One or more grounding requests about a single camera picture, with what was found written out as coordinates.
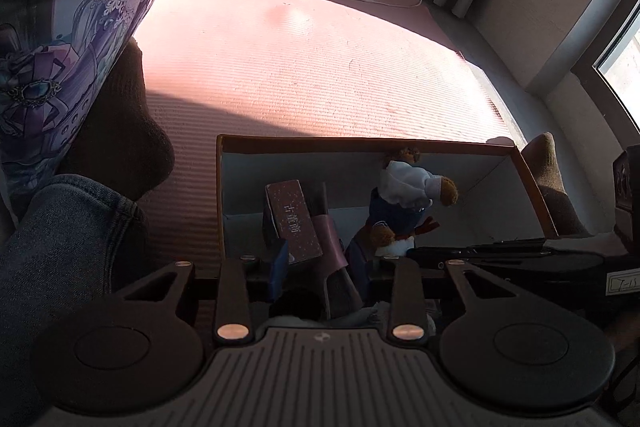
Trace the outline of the dark maroon small box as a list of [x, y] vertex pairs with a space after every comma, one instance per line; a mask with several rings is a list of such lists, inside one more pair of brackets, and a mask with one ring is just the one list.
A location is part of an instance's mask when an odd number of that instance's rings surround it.
[[265, 194], [276, 236], [288, 243], [288, 263], [297, 265], [321, 257], [322, 248], [299, 181], [267, 184]]

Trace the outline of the bear plush white hood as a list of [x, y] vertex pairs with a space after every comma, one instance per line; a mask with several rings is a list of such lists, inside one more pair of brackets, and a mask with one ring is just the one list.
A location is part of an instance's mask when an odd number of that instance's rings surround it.
[[450, 207], [458, 201], [454, 181], [420, 166], [420, 157], [415, 147], [390, 154], [372, 188], [367, 220], [345, 253], [348, 274], [361, 294], [369, 286], [368, 264], [373, 259], [405, 256], [418, 236], [438, 228], [427, 211], [436, 202]]

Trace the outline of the orange cardboard storage box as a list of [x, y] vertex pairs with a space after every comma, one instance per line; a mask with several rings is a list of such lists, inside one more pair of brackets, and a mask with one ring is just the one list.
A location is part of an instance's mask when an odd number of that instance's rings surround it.
[[461, 249], [519, 239], [554, 239], [548, 207], [520, 151], [486, 143], [382, 138], [275, 138], [222, 134], [217, 139], [217, 210], [224, 257], [265, 257], [265, 187], [297, 180], [326, 184], [329, 214], [348, 244], [366, 223], [384, 160], [404, 147], [419, 164], [457, 184], [456, 205], [434, 204], [439, 227], [425, 247]]

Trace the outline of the brown right sock foot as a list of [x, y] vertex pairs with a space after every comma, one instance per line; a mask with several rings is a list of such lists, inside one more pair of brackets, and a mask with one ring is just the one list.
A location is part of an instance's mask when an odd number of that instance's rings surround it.
[[537, 135], [521, 150], [521, 154], [539, 187], [559, 236], [589, 236], [566, 193], [554, 136], [550, 132]]

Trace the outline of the brown sock foot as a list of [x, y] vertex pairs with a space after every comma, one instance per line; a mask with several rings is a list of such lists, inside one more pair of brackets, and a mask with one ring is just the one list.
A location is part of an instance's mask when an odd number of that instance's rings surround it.
[[554, 136], [550, 132], [537, 135], [521, 150], [521, 154], [539, 187], [559, 236], [589, 236], [566, 193]]
[[174, 165], [174, 148], [146, 101], [142, 51], [131, 39], [56, 172], [83, 176], [137, 202]]

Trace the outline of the left leg in jeans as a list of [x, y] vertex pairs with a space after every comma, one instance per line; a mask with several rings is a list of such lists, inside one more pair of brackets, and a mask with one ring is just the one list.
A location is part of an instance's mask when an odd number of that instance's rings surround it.
[[148, 228], [131, 199], [76, 174], [40, 188], [1, 248], [2, 425], [26, 426], [41, 413], [39, 335], [149, 269]]

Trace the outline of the brown left sock foot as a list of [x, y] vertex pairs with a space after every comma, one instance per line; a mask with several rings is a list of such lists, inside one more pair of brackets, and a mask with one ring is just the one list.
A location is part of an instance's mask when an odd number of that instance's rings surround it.
[[174, 148], [146, 101], [142, 51], [131, 39], [56, 172], [83, 176], [137, 202], [174, 165]]

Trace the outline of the anime print body pillow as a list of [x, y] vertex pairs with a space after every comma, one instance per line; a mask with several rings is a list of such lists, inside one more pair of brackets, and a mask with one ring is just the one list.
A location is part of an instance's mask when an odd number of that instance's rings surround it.
[[1, 179], [50, 178], [153, 0], [1, 0]]

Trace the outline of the window frame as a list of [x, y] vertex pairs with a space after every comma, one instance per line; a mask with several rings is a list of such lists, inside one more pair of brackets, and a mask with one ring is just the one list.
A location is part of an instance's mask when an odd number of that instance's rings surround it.
[[622, 0], [572, 68], [620, 144], [639, 142], [639, 0]]

